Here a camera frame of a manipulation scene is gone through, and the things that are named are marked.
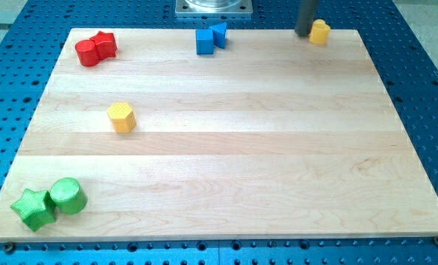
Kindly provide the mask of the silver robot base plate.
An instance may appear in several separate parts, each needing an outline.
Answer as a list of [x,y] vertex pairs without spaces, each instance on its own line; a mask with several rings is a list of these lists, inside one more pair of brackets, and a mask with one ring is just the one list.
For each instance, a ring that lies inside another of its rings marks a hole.
[[176,0],[174,11],[184,17],[253,14],[252,0]]

